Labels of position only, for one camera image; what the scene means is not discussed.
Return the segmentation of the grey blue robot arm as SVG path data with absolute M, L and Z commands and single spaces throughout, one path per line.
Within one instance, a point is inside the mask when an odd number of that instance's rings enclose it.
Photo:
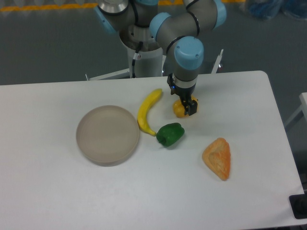
M 192 98 L 204 59 L 200 33 L 221 26 L 227 17 L 220 0 L 186 0 L 185 12 L 158 12 L 156 0 L 100 0 L 94 11 L 102 27 L 119 33 L 130 58 L 130 77 L 168 77 L 171 93 L 180 98 L 184 115 L 197 112 Z

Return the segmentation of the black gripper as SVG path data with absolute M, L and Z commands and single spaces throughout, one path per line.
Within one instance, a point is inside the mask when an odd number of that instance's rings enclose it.
M 167 84 L 169 85 L 171 94 L 176 94 L 182 100 L 184 116 L 191 116 L 198 110 L 198 99 L 192 98 L 196 82 L 197 78 L 191 81 L 183 81 L 177 78 L 174 74 L 169 74 L 167 77 Z

